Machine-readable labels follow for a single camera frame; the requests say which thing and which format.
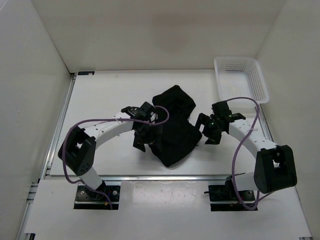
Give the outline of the black shorts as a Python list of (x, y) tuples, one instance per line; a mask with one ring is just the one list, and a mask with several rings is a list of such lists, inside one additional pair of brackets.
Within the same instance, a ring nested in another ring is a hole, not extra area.
[(178, 85), (154, 96), (152, 103), (167, 109), (169, 119), (161, 125), (161, 149), (154, 144), (149, 148), (165, 167), (170, 168), (190, 154), (202, 138), (201, 132), (189, 122), (196, 103)]

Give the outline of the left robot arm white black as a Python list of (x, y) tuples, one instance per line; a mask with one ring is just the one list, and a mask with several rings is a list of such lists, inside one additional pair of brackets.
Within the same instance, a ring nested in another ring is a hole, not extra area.
[(70, 184), (81, 183), (84, 192), (96, 201), (112, 201), (105, 181), (94, 168), (96, 150), (115, 137), (133, 131), (143, 144), (157, 142), (162, 126), (169, 120), (169, 113), (160, 120), (154, 109), (122, 109), (111, 118), (92, 118), (73, 125), (67, 132), (58, 157), (62, 161), (64, 177)]

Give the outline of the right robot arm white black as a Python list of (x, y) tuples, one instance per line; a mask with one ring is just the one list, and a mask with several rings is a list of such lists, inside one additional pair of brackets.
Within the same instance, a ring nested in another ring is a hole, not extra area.
[(225, 116), (200, 113), (195, 127), (203, 125), (206, 145), (218, 145), (222, 133), (234, 137), (255, 158), (254, 171), (231, 176), (224, 184), (223, 193), (230, 200), (238, 199), (243, 191), (260, 191), (269, 194), (294, 187), (298, 183), (293, 150), (288, 145), (278, 145), (254, 130), (253, 125), (240, 113)]

